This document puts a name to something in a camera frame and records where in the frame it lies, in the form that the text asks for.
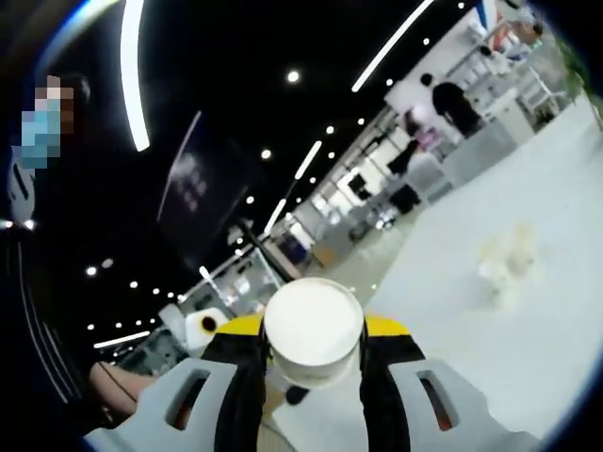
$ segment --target white paper cup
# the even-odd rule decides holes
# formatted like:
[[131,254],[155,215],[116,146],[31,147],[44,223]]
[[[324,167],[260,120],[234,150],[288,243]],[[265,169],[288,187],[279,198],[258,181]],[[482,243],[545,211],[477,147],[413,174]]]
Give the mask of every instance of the white paper cup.
[[364,321],[355,296],[322,278],[281,287],[264,314],[274,363],[286,379],[308,389],[334,384],[357,363]]

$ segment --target cable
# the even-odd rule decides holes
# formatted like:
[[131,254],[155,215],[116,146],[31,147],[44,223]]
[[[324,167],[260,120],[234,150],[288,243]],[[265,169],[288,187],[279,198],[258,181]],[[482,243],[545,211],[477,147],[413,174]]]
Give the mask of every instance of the cable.
[[133,397],[133,396],[132,396],[130,393],[128,393],[128,392],[125,390],[125,388],[124,388],[124,387],[123,387],[123,386],[122,386],[122,385],[121,385],[121,384],[120,384],[120,383],[119,383],[119,382],[118,382],[118,381],[115,379],[115,377],[113,377],[113,376],[111,375],[111,373],[110,373],[110,372],[109,372],[109,371],[106,369],[106,367],[105,367],[105,364],[104,364],[104,363],[100,363],[100,362],[99,362],[98,364],[99,364],[99,365],[101,366],[101,368],[102,368],[102,369],[105,371],[105,373],[108,375],[108,377],[109,377],[109,378],[110,378],[110,379],[111,379],[111,380],[112,380],[112,381],[113,381],[115,384],[117,384],[117,386],[118,386],[118,387],[119,387],[119,388],[120,388],[122,391],[124,391],[124,392],[125,392],[125,394],[126,394],[128,397],[130,397],[130,399],[131,399],[131,400],[132,400],[132,401],[133,401],[135,404],[138,404],[138,403],[139,403],[139,402],[138,402],[138,401],[137,401],[137,400],[136,400],[136,399],[135,399],[135,398],[134,398],[134,397]]

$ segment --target white floor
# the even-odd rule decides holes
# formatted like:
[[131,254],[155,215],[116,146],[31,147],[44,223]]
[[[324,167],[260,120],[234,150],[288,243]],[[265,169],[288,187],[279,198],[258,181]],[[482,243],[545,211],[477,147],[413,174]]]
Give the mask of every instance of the white floor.
[[[371,312],[408,326],[485,393],[491,414],[544,438],[586,387],[603,341],[603,136],[585,103],[467,186],[367,238],[324,276],[353,286]],[[477,252],[517,221],[537,259],[500,308]],[[366,451],[358,373],[275,419],[300,451]]]

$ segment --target black ceiling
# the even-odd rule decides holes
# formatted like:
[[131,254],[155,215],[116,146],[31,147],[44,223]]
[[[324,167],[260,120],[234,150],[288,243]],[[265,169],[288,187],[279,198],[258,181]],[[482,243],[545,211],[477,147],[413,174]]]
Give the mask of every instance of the black ceiling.
[[[401,79],[467,11],[455,1],[436,1],[399,41],[358,93],[351,85],[416,8],[418,0],[309,0],[299,3],[260,0],[198,2],[147,0],[139,35],[142,103],[151,147],[137,153],[129,134],[120,81],[120,33],[124,2],[111,7],[61,56],[52,72],[82,73],[90,81],[91,101],[82,114],[76,149],[65,151],[61,177],[49,184],[53,199],[37,207],[50,249],[58,297],[73,306],[74,322],[94,323],[91,341],[112,339],[148,328],[161,303],[158,287],[186,292],[199,280],[181,263],[154,226],[163,186],[194,113],[228,124],[229,133],[256,159],[267,182],[253,190],[255,203],[239,214],[254,220],[261,233],[293,175],[317,139],[315,161],[290,194],[313,190],[308,179],[330,170],[360,132],[359,118],[370,120],[383,107],[387,78]],[[425,37],[431,45],[422,44]],[[290,85],[290,69],[301,81]],[[333,135],[325,128],[332,125]],[[273,152],[262,162],[265,148]],[[216,266],[233,249],[220,240],[207,256]],[[115,262],[96,277],[86,266]],[[139,287],[130,289],[136,280]],[[116,331],[117,321],[124,328]]]

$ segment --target wall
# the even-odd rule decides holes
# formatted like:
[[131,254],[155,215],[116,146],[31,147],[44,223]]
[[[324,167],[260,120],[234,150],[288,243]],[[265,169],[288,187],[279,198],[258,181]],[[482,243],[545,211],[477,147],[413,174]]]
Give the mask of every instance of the wall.
[[403,80],[390,89],[385,95],[385,101],[400,114],[405,113],[414,105],[425,105],[429,110],[429,116],[434,117],[431,92],[421,85],[419,78],[423,73],[431,73],[436,78],[443,77],[473,49],[473,44],[464,34],[471,22],[480,22],[476,8],[472,8],[443,39],[433,46]]

